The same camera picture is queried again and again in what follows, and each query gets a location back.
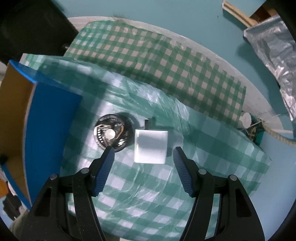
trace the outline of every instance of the white circular center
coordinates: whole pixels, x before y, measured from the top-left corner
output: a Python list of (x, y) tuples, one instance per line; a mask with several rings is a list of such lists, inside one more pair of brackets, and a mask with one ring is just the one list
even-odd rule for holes
[(105, 137), (109, 140), (115, 137), (115, 131), (113, 129), (108, 129), (105, 131)]

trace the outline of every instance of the plastic sheet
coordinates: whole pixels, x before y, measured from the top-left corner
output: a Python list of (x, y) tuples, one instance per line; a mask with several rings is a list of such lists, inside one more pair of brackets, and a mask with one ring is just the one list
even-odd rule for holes
[(244, 37), (272, 72), (280, 85), (280, 93), (296, 122), (296, 43), (279, 15), (244, 31)]
[[(237, 175), (248, 193), (256, 190), (269, 167), (268, 156), (241, 132), (151, 85), (65, 57), (28, 56), (25, 61), (83, 96), (65, 146), (63, 175), (88, 167), (102, 154), (93, 127), (105, 114), (123, 114), (133, 128), (154, 119), (152, 128), (169, 131), (164, 165), (134, 163), (133, 145), (115, 154), (104, 191), (93, 198), (105, 232), (129, 240), (179, 240), (194, 199), (184, 192), (174, 167), (175, 146), (213, 175)], [(215, 196), (207, 237), (214, 233), (218, 204)], [(74, 212), (73, 197), (68, 205)]]

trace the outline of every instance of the green object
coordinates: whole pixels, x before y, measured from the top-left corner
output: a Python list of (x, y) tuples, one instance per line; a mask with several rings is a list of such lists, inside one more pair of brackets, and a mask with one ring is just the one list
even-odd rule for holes
[(150, 84), (237, 127), (246, 87), (203, 54), (162, 34), (118, 21), (94, 21), (79, 32), (64, 56)]
[[(243, 133), (149, 84), (71, 58), (28, 55), (24, 63), (83, 96), (65, 146), (63, 175), (89, 166), (102, 154), (93, 128), (105, 114), (125, 114), (134, 127), (154, 117), (158, 128), (169, 130), (164, 165), (134, 163), (134, 145), (115, 154), (106, 186), (93, 198), (105, 232), (129, 240), (179, 240), (194, 199), (184, 192), (174, 167), (175, 146), (213, 175), (237, 175), (248, 193), (268, 170), (269, 157)], [(68, 204), (74, 211), (73, 197)], [(214, 234), (218, 205), (215, 196), (207, 237)]]

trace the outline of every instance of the round black object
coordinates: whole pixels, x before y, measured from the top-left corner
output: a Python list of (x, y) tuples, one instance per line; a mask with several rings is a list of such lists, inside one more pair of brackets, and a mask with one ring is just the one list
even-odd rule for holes
[(112, 146), (118, 152), (132, 141), (133, 129), (130, 121), (122, 115), (104, 115), (94, 127), (94, 138), (103, 150)]

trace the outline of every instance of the blue gripper pad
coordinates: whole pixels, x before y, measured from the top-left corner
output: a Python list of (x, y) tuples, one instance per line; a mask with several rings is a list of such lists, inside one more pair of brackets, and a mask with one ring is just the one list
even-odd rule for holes
[(103, 164), (100, 170), (98, 171), (98, 174), (96, 175), (96, 179), (95, 179), (96, 185), (92, 191), (93, 196), (98, 196), (98, 194), (103, 191), (108, 175), (110, 173), (111, 167), (114, 162), (114, 157), (115, 157), (115, 151), (113, 148), (111, 148), (105, 160), (102, 160)]
[(194, 190), (192, 185), (192, 177), (177, 148), (175, 148), (173, 151), (173, 161), (181, 179), (184, 191), (187, 192), (190, 197), (193, 197)]

